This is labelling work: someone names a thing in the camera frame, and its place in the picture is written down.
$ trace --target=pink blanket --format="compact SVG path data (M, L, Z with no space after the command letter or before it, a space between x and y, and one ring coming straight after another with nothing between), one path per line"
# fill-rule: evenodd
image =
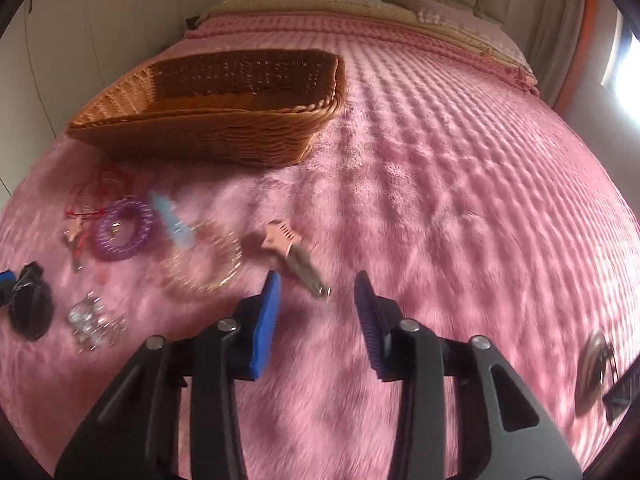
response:
M215 219L242 237L238 278L203 303L162 288L161 252L71 272L61 242L69 190L100 153L61 138L0 219L0 268L37 260L57 311L40 341L0 313L0 403L48 471L101 391L151 334L191 336L255 294L276 258L259 251L268 221L290 219L333 288L316 301L292 278L263 380L238 384L249 478L386 478L399 389L369 368L353 279L437 334L489 336L587 465L606 442L600 407L577 420L578 351L603 327L626 369L640 349L640 238L634 216L576 135L495 63L391 25L338 16L213 18L164 56L255 47L322 48L344 57L348 102L308 161L282 170L124 164L134 190L169 194L184 221ZM78 354L65 319L96 290L129 335ZM180 473L188 471L186 409ZM452 421L453 413L447 413ZM449 470L455 454L449 431Z

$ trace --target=gold bracelet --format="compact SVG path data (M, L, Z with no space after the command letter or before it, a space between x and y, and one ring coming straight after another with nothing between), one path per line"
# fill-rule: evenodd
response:
M192 224L196 243L207 243L213 247L213 272L210 280L188 277L188 256L191 250L174 245L165 267L169 282L181 292L197 296L210 294L228 283L238 272L242 261L240 241L233 232L226 232L215 222L202 221Z

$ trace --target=metal screw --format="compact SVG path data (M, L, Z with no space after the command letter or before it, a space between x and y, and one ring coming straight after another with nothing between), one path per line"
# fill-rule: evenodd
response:
M161 335L153 335L146 339L146 347L149 350L159 350L164 346L164 337Z
M491 348L491 341L485 338L483 335L475 335L471 338L471 344L481 350L488 350Z
M238 322L230 317L221 319L218 322L218 330L220 330L220 332L233 332L234 330L238 330Z
M418 332L420 330L420 324L415 319L403 319L400 321L399 326L405 332Z

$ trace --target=beaded bracelet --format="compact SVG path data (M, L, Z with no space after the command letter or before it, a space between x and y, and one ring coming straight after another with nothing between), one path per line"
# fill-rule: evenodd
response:
M170 284L181 292L203 295L210 294L225 285L238 272L242 260L240 242L232 232L225 232L215 222L203 221L191 225L198 244L210 245L212 267L206 280L188 276L188 256L193 248L185 249L174 245L172 253L165 262Z
M127 214L136 217L136 230L126 243L116 245L113 243L113 225ZM134 198L118 200L96 226L95 243L98 252L105 260L126 260L134 256L148 240L153 222L154 212L144 202Z

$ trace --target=pink pillowcase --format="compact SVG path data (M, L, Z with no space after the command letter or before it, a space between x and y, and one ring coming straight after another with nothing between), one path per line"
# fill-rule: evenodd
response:
M401 0L402 6L414 12L425 25L448 25L461 32L471 34L493 49L530 69L522 51L499 27L470 12L454 9L433 0Z

